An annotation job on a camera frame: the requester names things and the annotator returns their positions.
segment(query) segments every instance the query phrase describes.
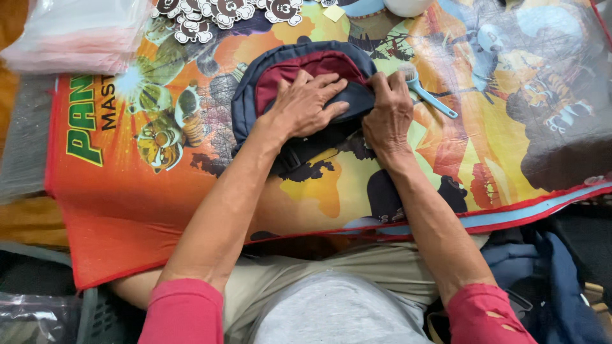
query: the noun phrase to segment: yellow sticky note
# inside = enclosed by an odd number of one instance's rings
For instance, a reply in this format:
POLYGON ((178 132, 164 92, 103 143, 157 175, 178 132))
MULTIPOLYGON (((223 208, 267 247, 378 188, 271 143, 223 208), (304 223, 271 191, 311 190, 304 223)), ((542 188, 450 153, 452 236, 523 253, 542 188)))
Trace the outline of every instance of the yellow sticky note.
POLYGON ((338 19, 342 18, 344 13, 346 13, 345 10, 341 9, 338 5, 333 5, 328 7, 325 12, 323 12, 323 15, 336 22, 338 19))

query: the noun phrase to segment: gray shirt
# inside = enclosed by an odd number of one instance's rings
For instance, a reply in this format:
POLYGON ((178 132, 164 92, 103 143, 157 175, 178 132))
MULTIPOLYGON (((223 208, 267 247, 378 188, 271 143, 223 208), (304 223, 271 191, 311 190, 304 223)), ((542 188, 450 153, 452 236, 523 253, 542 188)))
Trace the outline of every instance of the gray shirt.
POLYGON ((327 271, 285 288, 262 309, 247 343, 423 343, 425 306, 351 274, 327 271))

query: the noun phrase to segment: beige pants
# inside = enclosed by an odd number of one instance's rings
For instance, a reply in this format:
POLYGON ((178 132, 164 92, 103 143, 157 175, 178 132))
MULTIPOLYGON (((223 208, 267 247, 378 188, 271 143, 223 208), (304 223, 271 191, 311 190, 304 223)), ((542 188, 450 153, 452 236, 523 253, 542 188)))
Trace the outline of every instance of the beige pants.
MULTIPOLYGON (((471 237, 478 248, 488 239, 488 235, 471 237)), ((225 287, 225 342, 242 343, 251 323, 276 292, 306 276, 327 270, 365 277, 422 304, 429 305, 438 298, 436 284, 413 242, 356 247, 323 261, 285 256, 256 260, 241 257, 225 287)))

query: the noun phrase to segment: person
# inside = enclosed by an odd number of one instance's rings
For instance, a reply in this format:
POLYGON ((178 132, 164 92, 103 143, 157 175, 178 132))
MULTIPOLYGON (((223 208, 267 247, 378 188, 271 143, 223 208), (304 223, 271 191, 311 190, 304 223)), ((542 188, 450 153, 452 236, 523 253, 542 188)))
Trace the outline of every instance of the person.
POLYGON ((487 237, 467 234, 407 144, 413 110, 403 72, 368 81, 376 102, 363 131, 416 243, 381 242, 322 261, 239 257, 281 146, 349 108, 324 107, 347 85, 338 78, 301 70, 293 84, 279 82, 274 106, 257 119, 166 266, 114 284, 123 298, 148 306, 140 343, 431 343, 424 310, 438 295, 453 343, 535 343, 480 254, 487 237))

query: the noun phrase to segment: brush handle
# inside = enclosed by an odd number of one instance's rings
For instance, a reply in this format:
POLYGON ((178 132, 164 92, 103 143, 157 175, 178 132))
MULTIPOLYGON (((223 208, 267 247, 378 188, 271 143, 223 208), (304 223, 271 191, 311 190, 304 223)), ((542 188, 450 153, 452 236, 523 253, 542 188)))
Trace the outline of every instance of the brush handle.
POLYGON ((415 78, 410 81, 406 81, 406 83, 408 84, 408 87, 411 88, 414 92, 417 92, 417 94, 421 98, 423 98, 424 101, 428 102, 433 107, 440 110, 441 113, 445 114, 446 116, 452 119, 457 118, 458 115, 456 112, 451 110, 446 105, 442 104, 438 99, 435 99, 431 94, 429 94, 429 92, 427 92, 420 86, 418 78, 415 78))

